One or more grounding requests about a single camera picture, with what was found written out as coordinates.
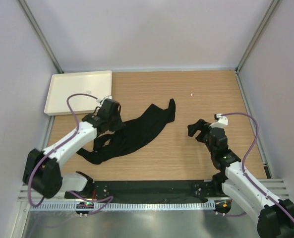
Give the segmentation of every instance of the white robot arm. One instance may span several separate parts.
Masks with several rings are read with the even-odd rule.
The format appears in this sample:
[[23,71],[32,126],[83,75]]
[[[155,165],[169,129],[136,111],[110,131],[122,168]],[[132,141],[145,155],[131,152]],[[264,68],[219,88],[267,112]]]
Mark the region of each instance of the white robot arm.
[[228,119],[216,114],[215,120],[208,123],[200,119],[189,125],[188,136],[201,131],[196,140],[206,145],[214,167],[221,171],[213,176],[216,190],[231,197],[251,217],[261,238],[294,238],[294,204],[281,200],[243,166],[228,146],[224,131]]
[[52,198],[58,191],[83,191],[85,194],[82,195],[86,195],[86,191],[93,190],[93,180],[82,172],[62,175],[61,168],[80,148],[101,133],[107,130],[116,131],[123,127],[120,104],[112,99],[105,99],[97,113],[86,115],[79,125],[60,141],[42,151],[37,149],[30,151],[23,182],[28,184],[36,165],[49,154],[37,168],[31,187],[45,198]]

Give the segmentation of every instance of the metal frame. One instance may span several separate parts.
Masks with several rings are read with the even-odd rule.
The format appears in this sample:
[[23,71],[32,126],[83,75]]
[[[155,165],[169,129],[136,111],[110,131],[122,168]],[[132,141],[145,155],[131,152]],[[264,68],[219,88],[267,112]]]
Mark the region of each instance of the metal frame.
[[25,0],[17,0],[17,2],[19,3],[24,15],[27,17],[27,20],[29,21],[32,29],[35,31],[37,37],[39,38],[41,45],[44,47],[44,49],[48,53],[54,67],[57,69],[58,73],[64,73],[57,58],[55,57],[55,55],[50,47],[47,39],[43,35],[41,28],[39,27],[36,19],[34,18],[28,4],[26,3]]
[[252,52],[253,48],[257,44],[258,40],[260,39],[262,33],[265,31],[266,27],[268,26],[270,19],[273,17],[275,14],[276,10],[278,9],[280,3],[282,0],[272,0],[270,3],[264,17],[262,18],[259,26],[257,27],[257,30],[255,31],[255,34],[253,35],[252,39],[250,40],[245,53],[241,57],[239,64],[236,68],[236,72],[240,72],[242,69],[243,65],[245,64],[246,60],[248,59],[250,53]]
[[[175,71],[226,71],[234,70],[234,67],[191,67],[191,68],[134,68],[134,69],[113,69],[113,72],[175,72]],[[66,70],[65,73],[87,72],[82,70]]]
[[[29,6],[27,5],[25,0],[17,0],[18,4],[20,5],[23,13],[25,14],[27,20],[29,21],[29,23],[31,24],[33,30],[35,31],[37,37],[40,40],[40,43],[43,45],[44,49],[46,50],[46,52],[48,53],[54,67],[57,69],[58,73],[64,73],[57,58],[55,57],[48,41],[46,40],[44,34],[42,33],[36,19],[34,18]],[[245,107],[247,109],[247,112],[250,113],[251,115],[253,115],[253,112],[251,111],[251,107],[249,104],[249,99],[246,96],[245,90],[243,88],[242,85],[242,81],[241,81],[241,77],[240,77],[240,70],[242,69],[243,65],[245,64],[246,60],[248,59],[250,53],[252,52],[252,50],[254,49],[254,47],[256,46],[258,40],[260,39],[262,33],[265,31],[270,19],[272,18],[272,16],[274,15],[274,13],[276,12],[276,10],[278,9],[280,3],[282,2],[282,0],[272,0],[272,2],[270,3],[264,17],[262,18],[254,36],[252,37],[250,43],[248,44],[247,49],[245,50],[238,66],[235,69],[235,75],[236,75],[236,79],[238,82],[238,86],[240,89],[240,92],[242,94],[242,98],[245,104]],[[51,130],[52,130],[52,126],[54,123],[54,119],[55,117],[50,117],[49,121],[47,123],[46,126],[46,132],[44,134],[44,139],[42,141],[42,143],[40,144],[40,147],[45,148],[48,144],[49,138],[50,138],[50,134],[51,134]],[[255,131],[255,126],[252,124],[252,128],[254,133]],[[260,141],[260,139],[257,141],[257,145],[259,147],[260,150],[260,154],[261,154],[261,158],[263,160],[264,165],[267,165],[267,157],[266,157],[266,153],[265,150],[262,147],[262,143]],[[288,192],[287,189],[284,185],[284,182],[282,179],[260,179],[260,181],[267,187],[269,188],[269,190],[273,189],[273,193],[282,197],[282,198],[288,198]],[[38,193],[32,193],[32,196],[34,198],[41,198],[41,196]],[[64,203],[65,201],[70,201],[73,199],[64,199],[64,195],[63,194],[57,194],[57,196],[55,196],[53,199],[51,199],[51,201],[55,201],[57,203]],[[28,211],[30,209],[30,205],[29,202],[27,200],[26,197],[26,185],[23,185],[21,191],[20,191],[20,195],[18,198],[18,202],[17,202],[17,206],[16,206],[16,210],[17,210],[17,219],[16,222],[13,226],[13,231],[12,231],[12,235],[11,238],[20,238],[23,234],[24,231],[24,227],[26,224],[26,219],[28,216]]]

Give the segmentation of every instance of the wooden table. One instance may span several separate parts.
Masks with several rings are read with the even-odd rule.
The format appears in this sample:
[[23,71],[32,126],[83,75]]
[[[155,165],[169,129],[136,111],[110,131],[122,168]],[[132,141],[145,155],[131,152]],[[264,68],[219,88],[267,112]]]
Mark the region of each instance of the wooden table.
[[[215,113],[246,112],[233,71],[113,73],[112,95],[121,104],[123,121],[139,117],[152,103],[167,108],[170,98],[176,102],[176,120],[132,154],[101,165],[93,165],[75,154],[63,172],[82,171],[94,180],[211,179],[218,171],[205,145],[187,136],[187,125],[200,118],[213,122]],[[230,148],[242,158],[253,141],[250,122],[243,116],[228,118],[226,135]],[[56,116],[49,145],[74,128],[71,115]],[[92,151],[93,143],[84,148]],[[266,177],[257,146],[246,166],[257,178]]]

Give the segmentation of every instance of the white tray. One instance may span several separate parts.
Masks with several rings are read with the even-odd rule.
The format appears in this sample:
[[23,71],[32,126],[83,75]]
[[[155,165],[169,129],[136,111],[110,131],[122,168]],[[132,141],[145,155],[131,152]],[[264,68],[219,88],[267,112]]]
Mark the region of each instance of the white tray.
[[[50,116],[70,114],[66,99],[74,93],[91,94],[98,98],[111,95],[112,72],[54,74],[51,79],[44,113]],[[95,99],[86,96],[75,96],[70,99],[70,104],[77,114],[92,112],[99,106]]]

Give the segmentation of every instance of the black garment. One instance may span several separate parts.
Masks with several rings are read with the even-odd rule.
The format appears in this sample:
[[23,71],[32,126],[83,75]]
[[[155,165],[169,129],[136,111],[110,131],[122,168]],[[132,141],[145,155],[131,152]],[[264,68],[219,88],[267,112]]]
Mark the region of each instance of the black garment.
[[173,99],[165,110],[151,104],[142,116],[125,121],[123,129],[94,139],[94,151],[81,148],[77,154],[95,165],[113,157],[130,154],[156,138],[167,123],[175,120],[175,115],[176,103]]

